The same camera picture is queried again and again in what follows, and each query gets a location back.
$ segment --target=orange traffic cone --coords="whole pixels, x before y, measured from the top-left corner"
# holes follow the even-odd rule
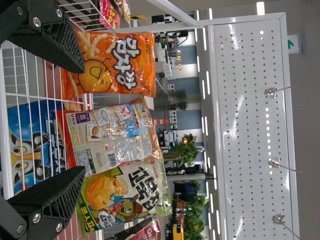
[[[159,124],[167,124],[169,121],[167,119],[153,119],[154,125],[159,125]]]

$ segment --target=blue snack package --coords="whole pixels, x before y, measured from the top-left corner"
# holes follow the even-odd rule
[[[55,113],[55,109],[61,110],[62,108],[61,101],[56,101],[56,103],[53,100],[31,102],[32,124],[30,123],[28,103],[19,105],[19,115],[17,106],[7,109],[15,195],[23,191],[24,188],[32,187],[66,169],[65,145],[57,129]]]

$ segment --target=green snack bag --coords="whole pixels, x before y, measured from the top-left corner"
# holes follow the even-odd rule
[[[163,161],[136,161],[88,177],[76,205],[82,232],[172,213]]]

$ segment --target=exit sign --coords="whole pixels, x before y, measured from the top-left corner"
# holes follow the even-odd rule
[[[301,51],[300,37],[298,34],[288,35],[289,54],[299,54]]]

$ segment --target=blue wall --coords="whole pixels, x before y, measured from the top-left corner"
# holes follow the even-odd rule
[[[206,194],[207,193],[206,180],[197,180],[197,182],[200,183],[200,187],[201,187],[197,193]]]
[[[176,111],[179,130],[201,129],[201,109]]]
[[[175,90],[185,89],[187,94],[200,94],[200,82],[198,77],[177,78],[168,82],[174,84]]]
[[[196,64],[197,63],[197,46],[180,46],[177,48],[181,50],[180,64]]]
[[[200,219],[204,221],[204,225],[208,226],[209,225],[209,219],[208,219],[208,213],[209,213],[209,208],[205,207],[202,211],[202,214],[200,215]]]

